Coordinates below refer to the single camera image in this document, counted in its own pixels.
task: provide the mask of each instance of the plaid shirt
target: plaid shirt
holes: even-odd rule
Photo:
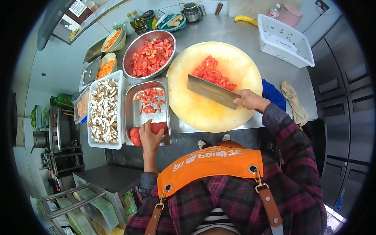
[[[295,122],[274,104],[267,106],[263,125],[275,135],[285,161],[282,169],[267,156],[263,183],[270,191],[283,219],[284,234],[322,234],[327,223],[321,201],[322,188],[311,143]],[[141,183],[147,198],[129,220],[126,234],[144,234],[159,202],[156,173],[144,173]],[[254,179],[211,176],[191,182],[167,198],[157,234],[189,235],[217,205],[240,234],[271,234],[270,224]]]

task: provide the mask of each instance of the banana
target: banana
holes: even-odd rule
[[[253,24],[254,26],[258,27],[258,23],[257,23],[257,20],[254,20],[248,16],[245,16],[245,15],[237,15],[235,16],[234,18],[234,21],[238,21],[238,20],[243,20],[243,21],[247,21],[248,23],[251,23]]]

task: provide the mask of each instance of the cleaver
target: cleaver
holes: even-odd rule
[[[188,74],[188,90],[196,92],[233,110],[236,110],[238,107],[238,105],[233,103],[233,100],[239,98],[240,95],[191,74]]]

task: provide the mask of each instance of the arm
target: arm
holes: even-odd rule
[[[276,137],[285,161],[284,174],[304,188],[315,200],[321,200],[322,189],[319,187],[315,156],[307,136],[286,112],[269,100],[249,89],[241,90],[238,94],[241,98],[235,99],[234,103],[264,114],[262,124]]]
[[[159,148],[164,130],[161,129],[155,135],[150,129],[150,123],[152,120],[148,120],[144,123],[140,129],[140,140],[143,144],[143,159],[144,159],[144,173],[141,175],[141,187],[142,198],[150,196],[152,189],[157,185],[158,169],[155,162],[155,154]]]

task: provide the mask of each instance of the shoe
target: shoe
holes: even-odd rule
[[[202,149],[202,147],[203,147],[204,145],[206,145],[205,141],[203,141],[203,140],[199,140],[199,149],[200,149],[200,150]]]
[[[230,140],[230,135],[228,133],[226,133],[223,138],[222,138],[222,141],[226,141],[226,140]]]

